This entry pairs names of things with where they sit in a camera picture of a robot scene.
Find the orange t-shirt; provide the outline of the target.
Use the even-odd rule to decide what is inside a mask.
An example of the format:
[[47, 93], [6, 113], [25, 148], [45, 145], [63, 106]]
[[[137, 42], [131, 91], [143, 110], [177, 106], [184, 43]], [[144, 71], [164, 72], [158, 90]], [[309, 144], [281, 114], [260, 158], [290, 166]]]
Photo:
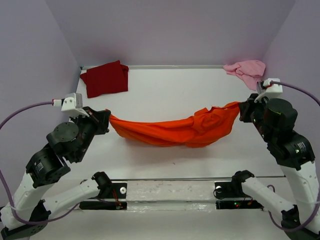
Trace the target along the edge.
[[205, 107], [180, 120], [137, 122], [111, 115], [109, 122], [120, 137], [128, 140], [158, 147], [203, 148], [229, 135], [239, 113], [239, 102], [234, 101], [223, 107]]

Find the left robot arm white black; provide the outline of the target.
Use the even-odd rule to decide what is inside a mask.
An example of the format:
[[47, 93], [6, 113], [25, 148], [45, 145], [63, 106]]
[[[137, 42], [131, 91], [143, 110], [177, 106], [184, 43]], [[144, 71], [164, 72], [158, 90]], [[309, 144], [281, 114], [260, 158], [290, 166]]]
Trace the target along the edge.
[[52, 198], [43, 195], [70, 172], [68, 164], [80, 163], [93, 138], [109, 132], [109, 110], [86, 106], [69, 122], [62, 122], [46, 136], [47, 144], [36, 152], [25, 168], [20, 186], [0, 210], [4, 240], [17, 240], [39, 233], [54, 216], [88, 198], [103, 199], [112, 190], [112, 181], [96, 172], [78, 186]]

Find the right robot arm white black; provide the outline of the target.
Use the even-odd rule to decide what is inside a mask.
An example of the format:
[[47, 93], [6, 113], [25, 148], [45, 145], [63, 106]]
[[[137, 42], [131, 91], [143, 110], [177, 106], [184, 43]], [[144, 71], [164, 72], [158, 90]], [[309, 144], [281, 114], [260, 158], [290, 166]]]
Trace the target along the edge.
[[281, 98], [253, 93], [239, 103], [240, 121], [252, 123], [286, 177], [295, 202], [280, 197], [248, 170], [236, 172], [230, 183], [235, 196], [243, 194], [260, 203], [275, 226], [291, 240], [320, 238], [320, 184], [315, 155], [307, 138], [294, 131], [298, 112]]

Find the pink t-shirt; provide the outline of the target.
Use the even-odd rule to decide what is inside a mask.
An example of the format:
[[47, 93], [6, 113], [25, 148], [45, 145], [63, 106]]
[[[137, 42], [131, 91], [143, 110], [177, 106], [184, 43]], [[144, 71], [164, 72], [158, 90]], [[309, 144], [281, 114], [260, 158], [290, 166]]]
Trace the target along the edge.
[[262, 80], [266, 65], [259, 60], [245, 60], [231, 65], [225, 64], [223, 69], [228, 75], [241, 79], [251, 91], [256, 91], [257, 83]]

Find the folded dark red t-shirt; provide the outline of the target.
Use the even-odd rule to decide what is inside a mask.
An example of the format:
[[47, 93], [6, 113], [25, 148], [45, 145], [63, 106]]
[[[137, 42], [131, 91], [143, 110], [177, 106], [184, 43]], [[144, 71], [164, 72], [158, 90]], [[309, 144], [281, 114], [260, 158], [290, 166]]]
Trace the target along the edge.
[[80, 75], [86, 85], [87, 97], [95, 98], [106, 94], [128, 91], [129, 67], [119, 60], [88, 69]]

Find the right aluminium rail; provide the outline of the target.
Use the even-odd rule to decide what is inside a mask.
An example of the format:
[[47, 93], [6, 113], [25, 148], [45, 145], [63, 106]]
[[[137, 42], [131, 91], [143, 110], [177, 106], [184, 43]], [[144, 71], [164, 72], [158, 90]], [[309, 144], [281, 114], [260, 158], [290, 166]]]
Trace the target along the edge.
[[263, 81], [260, 81], [256, 84], [256, 91], [258, 93], [258, 96], [256, 97], [255, 101], [257, 102], [264, 96], [265, 89]]

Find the aluminium rail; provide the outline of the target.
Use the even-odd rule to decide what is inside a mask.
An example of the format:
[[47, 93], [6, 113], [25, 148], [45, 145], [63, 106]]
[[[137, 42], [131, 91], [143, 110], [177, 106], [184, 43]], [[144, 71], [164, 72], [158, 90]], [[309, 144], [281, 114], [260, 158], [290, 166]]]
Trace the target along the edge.
[[[286, 176], [256, 176], [260, 179], [280, 179]], [[112, 178], [113, 182], [127, 182], [127, 181], [224, 181], [231, 180], [232, 176], [229, 177], [187, 177], [187, 178]]]
[[129, 65], [130, 70], [223, 69], [223, 65]]
[[256, 84], [256, 91], [258, 93], [258, 96], [256, 97], [255, 101], [257, 102], [264, 96], [265, 89], [263, 81], [260, 81]]

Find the front aluminium rail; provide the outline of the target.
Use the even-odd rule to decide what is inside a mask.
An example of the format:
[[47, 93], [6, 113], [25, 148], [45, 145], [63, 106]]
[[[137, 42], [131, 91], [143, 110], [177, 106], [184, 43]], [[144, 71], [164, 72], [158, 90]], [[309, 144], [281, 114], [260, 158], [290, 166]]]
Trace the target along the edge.
[[[286, 176], [256, 176], [260, 179], [280, 179]], [[112, 178], [113, 182], [127, 182], [127, 181], [224, 181], [231, 180], [232, 176], [229, 177], [187, 177], [187, 178]]]

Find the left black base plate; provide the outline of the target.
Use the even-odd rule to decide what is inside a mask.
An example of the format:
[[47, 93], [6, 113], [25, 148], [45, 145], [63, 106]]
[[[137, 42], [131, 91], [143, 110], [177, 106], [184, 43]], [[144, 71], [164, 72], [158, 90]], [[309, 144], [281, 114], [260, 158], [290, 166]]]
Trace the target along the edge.
[[127, 209], [127, 182], [114, 181], [106, 198], [91, 197], [80, 202], [80, 210], [124, 211]]

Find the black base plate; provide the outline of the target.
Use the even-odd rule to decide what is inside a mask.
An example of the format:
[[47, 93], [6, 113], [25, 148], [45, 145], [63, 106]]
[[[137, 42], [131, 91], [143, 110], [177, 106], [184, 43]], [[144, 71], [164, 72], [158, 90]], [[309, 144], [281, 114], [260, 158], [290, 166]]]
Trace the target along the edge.
[[80, 202], [80, 210], [124, 211], [127, 209], [127, 182], [114, 181], [106, 198], [91, 197]]
[[218, 181], [214, 183], [213, 196], [217, 210], [263, 210], [264, 207], [244, 193], [236, 193], [231, 182]]

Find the back aluminium rail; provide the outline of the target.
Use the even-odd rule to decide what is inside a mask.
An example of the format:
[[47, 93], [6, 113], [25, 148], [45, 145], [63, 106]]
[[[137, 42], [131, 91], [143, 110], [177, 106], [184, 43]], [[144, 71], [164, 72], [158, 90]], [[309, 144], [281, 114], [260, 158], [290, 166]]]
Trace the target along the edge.
[[223, 69], [223, 65], [129, 65], [130, 70]]

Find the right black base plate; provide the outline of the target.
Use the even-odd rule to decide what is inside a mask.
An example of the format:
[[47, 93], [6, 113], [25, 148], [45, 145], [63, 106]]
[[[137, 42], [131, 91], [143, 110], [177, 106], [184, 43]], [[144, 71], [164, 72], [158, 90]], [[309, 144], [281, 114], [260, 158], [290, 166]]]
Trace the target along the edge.
[[264, 207], [244, 193], [236, 193], [231, 182], [218, 181], [214, 183], [213, 196], [217, 210], [263, 210]]

